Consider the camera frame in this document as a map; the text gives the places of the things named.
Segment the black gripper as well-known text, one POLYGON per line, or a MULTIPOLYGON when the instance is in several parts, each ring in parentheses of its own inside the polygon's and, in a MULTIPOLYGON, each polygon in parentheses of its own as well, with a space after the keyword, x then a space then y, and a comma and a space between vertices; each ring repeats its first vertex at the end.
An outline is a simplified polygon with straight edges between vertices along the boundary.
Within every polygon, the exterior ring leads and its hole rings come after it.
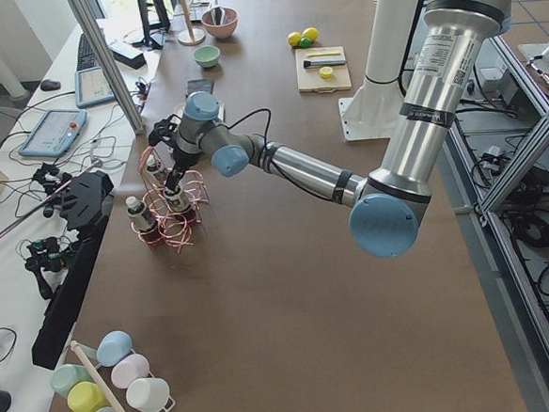
MULTIPOLYGON (((154 124, 149 133, 149 146, 156 148, 159 143, 166 144, 171 150, 177 147, 177 139, 180 128, 180 117, 176 114, 170 114, 166 119, 160 119, 154 124)), ((173 169, 165 182, 165 188, 168 190, 177 189, 181 180, 181 174, 173 169)))

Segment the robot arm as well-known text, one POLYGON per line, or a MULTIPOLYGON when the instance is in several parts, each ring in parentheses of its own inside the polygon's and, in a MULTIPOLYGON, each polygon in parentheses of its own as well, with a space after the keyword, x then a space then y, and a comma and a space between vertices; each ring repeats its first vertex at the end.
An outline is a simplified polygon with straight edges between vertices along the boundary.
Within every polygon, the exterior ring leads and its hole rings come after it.
POLYGON ((415 242, 431 200, 429 177, 456 117, 466 81, 483 42, 510 25, 511 0, 429 0, 428 35, 400 107, 395 133, 380 166, 367 177, 331 166, 265 135, 235 135, 219 119, 211 93, 197 91, 184 103, 179 122, 158 121, 150 145, 164 142, 174 166, 173 190, 201 156, 224 176, 246 166, 283 177, 305 192, 348 206, 352 236, 366 252, 384 258, 403 254, 415 242))

